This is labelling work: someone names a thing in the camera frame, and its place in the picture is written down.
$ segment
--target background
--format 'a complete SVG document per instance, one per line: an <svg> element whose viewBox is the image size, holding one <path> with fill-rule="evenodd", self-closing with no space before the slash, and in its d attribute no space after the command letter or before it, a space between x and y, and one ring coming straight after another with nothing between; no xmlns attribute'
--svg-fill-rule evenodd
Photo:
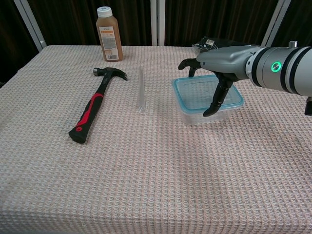
<svg viewBox="0 0 312 234"><path fill-rule="evenodd" d="M110 6L122 45L152 45L151 19L165 46L191 46L202 37L261 44L279 0L28 0L46 45L99 45L97 8ZM272 46L312 45L312 4L292 0ZM38 49L14 0L0 4L0 82L7 82Z"/></svg>

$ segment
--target green light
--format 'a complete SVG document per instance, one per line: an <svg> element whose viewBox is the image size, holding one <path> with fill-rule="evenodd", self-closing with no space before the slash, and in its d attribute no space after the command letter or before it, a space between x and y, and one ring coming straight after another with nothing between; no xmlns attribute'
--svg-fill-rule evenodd
<svg viewBox="0 0 312 234"><path fill-rule="evenodd" d="M282 68L282 64L280 62L274 62L271 66L271 71L278 72L279 70L281 70L281 68Z"/></svg>

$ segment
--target bottle cap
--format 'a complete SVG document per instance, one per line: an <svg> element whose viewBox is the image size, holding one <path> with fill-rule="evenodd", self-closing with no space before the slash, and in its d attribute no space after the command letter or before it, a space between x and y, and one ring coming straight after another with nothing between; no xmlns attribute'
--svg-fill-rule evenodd
<svg viewBox="0 0 312 234"><path fill-rule="evenodd" d="M97 9L97 16L100 18L106 18L112 15L112 9L109 6L101 6Z"/></svg>

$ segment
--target waffle-textured tablecloth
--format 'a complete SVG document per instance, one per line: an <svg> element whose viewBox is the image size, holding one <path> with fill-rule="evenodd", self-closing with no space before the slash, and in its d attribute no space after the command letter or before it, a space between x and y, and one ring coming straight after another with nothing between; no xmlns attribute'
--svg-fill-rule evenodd
<svg viewBox="0 0 312 234"><path fill-rule="evenodd" d="M236 83L244 106L188 126L171 80L193 48L44 48L0 89L0 233L311 233L312 118L305 98ZM137 112L144 69L146 115ZM68 132L116 67L87 143ZM198 70L197 75L208 74Z"/></svg>

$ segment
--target hammer head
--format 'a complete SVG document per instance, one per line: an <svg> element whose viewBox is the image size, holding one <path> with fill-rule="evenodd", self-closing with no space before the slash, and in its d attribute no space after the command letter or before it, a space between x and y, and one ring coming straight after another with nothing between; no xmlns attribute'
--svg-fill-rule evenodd
<svg viewBox="0 0 312 234"><path fill-rule="evenodd" d="M113 67L106 67L104 69L100 69L98 67L93 68L93 74L98 77L98 76L105 76L107 74L109 74L109 76L112 77L120 77L123 78L124 80L128 80L127 79L127 74L124 73L122 70L117 69L117 68L113 68Z"/></svg>

